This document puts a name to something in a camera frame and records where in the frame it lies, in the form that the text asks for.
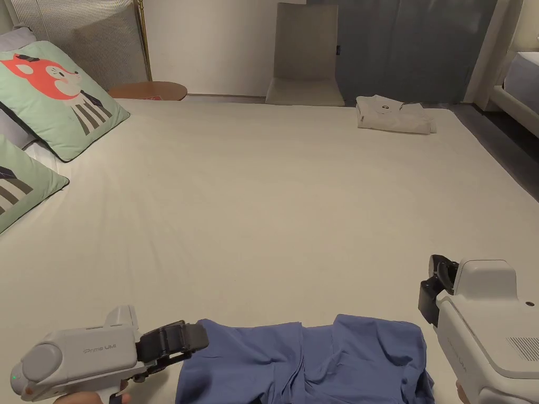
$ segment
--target chair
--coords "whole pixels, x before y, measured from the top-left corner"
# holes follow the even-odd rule
[[[279,3],[267,104],[344,106],[335,80],[338,6]]]

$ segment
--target dark floor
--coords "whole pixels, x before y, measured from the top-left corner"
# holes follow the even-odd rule
[[[503,112],[484,113],[472,105],[451,105],[448,109],[539,202],[539,138]]]

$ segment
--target round side table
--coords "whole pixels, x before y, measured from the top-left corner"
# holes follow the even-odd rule
[[[108,94],[112,98],[180,101],[187,95],[187,89],[181,84],[170,81],[142,81],[113,87]]]

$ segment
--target mattress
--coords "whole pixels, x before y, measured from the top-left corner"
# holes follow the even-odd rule
[[[505,259],[539,301],[539,204],[448,110],[423,136],[357,129],[355,108],[120,102],[131,117],[74,161],[34,150],[71,183],[0,235],[4,376],[118,304],[142,332],[350,314],[420,325],[437,403],[454,404],[417,309],[430,255]],[[134,403],[173,403],[179,372],[133,384]]]
[[[505,79],[504,89],[539,114],[539,52],[518,52]]]

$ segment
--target green pillow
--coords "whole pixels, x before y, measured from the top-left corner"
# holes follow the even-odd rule
[[[64,52],[38,41],[0,52],[0,108],[63,162],[129,117]]]
[[[0,135],[0,233],[68,183]]]

